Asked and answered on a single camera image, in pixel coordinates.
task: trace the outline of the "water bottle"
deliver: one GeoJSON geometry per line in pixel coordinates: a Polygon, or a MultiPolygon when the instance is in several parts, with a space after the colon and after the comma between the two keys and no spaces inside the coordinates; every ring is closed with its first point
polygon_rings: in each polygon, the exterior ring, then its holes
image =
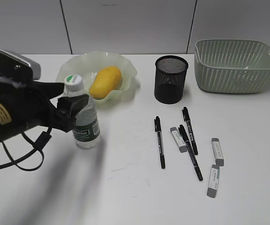
{"type": "MultiPolygon", "coordinates": [[[[84,90],[83,78],[80,75],[69,75],[65,79],[66,92],[64,96],[75,97],[88,94],[84,90]]],[[[100,141],[100,129],[97,120],[97,112],[94,100],[88,98],[88,104],[76,115],[76,126],[73,135],[78,147],[92,149],[100,141]]]]}

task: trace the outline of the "table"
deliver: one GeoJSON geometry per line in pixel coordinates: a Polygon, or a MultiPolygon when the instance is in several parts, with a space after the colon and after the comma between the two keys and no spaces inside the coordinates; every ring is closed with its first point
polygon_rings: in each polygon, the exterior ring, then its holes
{"type": "MultiPolygon", "coordinates": [[[[138,71],[121,99],[98,107],[103,141],[94,151],[76,149],[71,132],[53,130],[46,161],[35,172],[0,170],[0,225],[250,225],[270,224],[270,85],[261,93],[201,91],[189,63],[182,100],[174,105],[153,96],[154,62],[161,55],[125,55],[138,71]],[[180,153],[170,127],[183,124],[187,106],[204,181],[188,153],[180,153]],[[154,118],[161,118],[166,169],[160,167],[154,118]],[[206,195],[214,156],[211,138],[220,139],[221,167],[216,198],[206,195]]],[[[53,82],[71,55],[27,55],[53,82]]],[[[42,130],[27,132],[35,139],[42,130]]],[[[30,150],[21,136],[6,141],[15,158],[30,150]]],[[[35,166],[34,155],[24,166],[35,166]]],[[[0,145],[0,164],[8,159],[0,145]]]]}

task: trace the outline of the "green plastic basket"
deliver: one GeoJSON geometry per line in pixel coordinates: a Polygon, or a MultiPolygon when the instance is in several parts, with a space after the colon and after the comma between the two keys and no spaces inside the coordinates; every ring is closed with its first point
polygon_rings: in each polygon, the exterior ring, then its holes
{"type": "Polygon", "coordinates": [[[200,40],[195,45],[195,78],[216,93],[257,93],[270,83],[270,46],[260,41],[200,40]]]}

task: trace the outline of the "bottle cap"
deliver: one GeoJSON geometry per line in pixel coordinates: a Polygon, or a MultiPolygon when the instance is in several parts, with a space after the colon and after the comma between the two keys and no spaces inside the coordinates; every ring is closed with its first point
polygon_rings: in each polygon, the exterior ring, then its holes
{"type": "Polygon", "coordinates": [[[80,75],[69,75],[65,78],[65,87],[67,91],[76,92],[84,89],[83,78],[80,75]]]}

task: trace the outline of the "white eraser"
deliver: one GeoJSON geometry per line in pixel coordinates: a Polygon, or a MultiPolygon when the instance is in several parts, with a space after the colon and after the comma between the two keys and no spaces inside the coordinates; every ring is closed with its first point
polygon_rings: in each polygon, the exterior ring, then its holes
{"type": "Polygon", "coordinates": [[[218,180],[219,180],[219,166],[212,165],[207,190],[207,195],[211,198],[215,198],[216,196],[218,189],[218,180]]]}
{"type": "Polygon", "coordinates": [[[170,128],[170,132],[171,132],[171,135],[172,135],[174,141],[176,142],[177,147],[180,150],[180,152],[182,152],[182,153],[187,152],[186,144],[185,144],[182,136],[178,132],[177,128],[176,127],[170,128]]]}
{"type": "Polygon", "coordinates": [[[221,151],[218,138],[212,138],[212,149],[213,149],[216,165],[224,166],[223,152],[221,151]]]}

